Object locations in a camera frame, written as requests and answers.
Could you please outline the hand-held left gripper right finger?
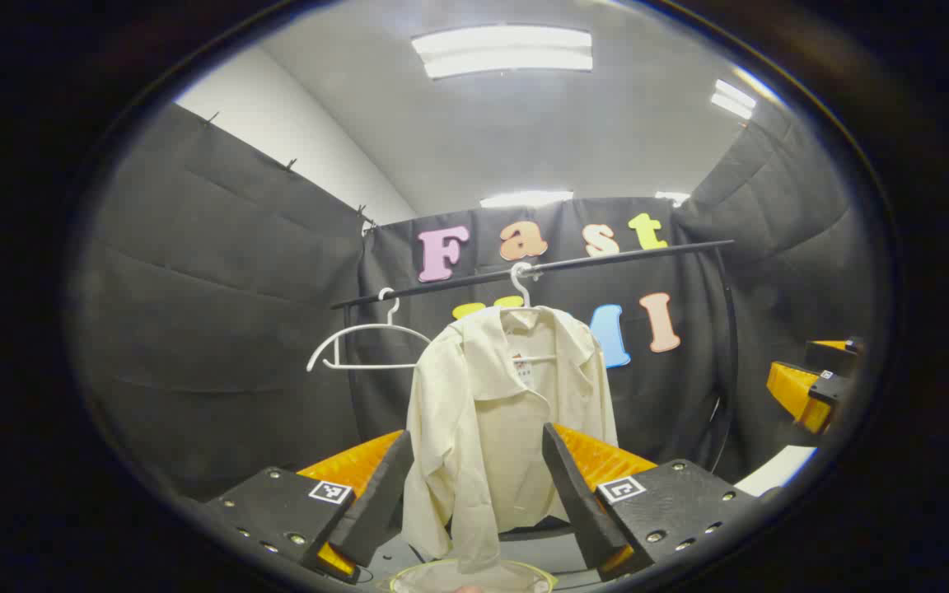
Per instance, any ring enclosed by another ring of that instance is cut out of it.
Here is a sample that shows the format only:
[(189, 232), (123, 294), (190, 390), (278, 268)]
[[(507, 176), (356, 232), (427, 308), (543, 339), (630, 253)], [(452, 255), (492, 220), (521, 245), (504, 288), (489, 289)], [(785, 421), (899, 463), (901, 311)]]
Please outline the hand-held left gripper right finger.
[(764, 503), (692, 461), (651, 462), (557, 422), (543, 426), (542, 457), (603, 581), (683, 573)]

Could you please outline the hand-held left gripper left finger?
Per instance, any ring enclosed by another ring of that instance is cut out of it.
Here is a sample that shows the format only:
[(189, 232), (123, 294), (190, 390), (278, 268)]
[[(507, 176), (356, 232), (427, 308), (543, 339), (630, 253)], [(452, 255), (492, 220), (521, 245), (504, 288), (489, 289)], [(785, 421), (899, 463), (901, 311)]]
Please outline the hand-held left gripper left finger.
[(400, 429), (305, 469), (261, 469), (199, 509), (257, 552), (353, 585), (400, 532), (412, 461), (410, 434)]

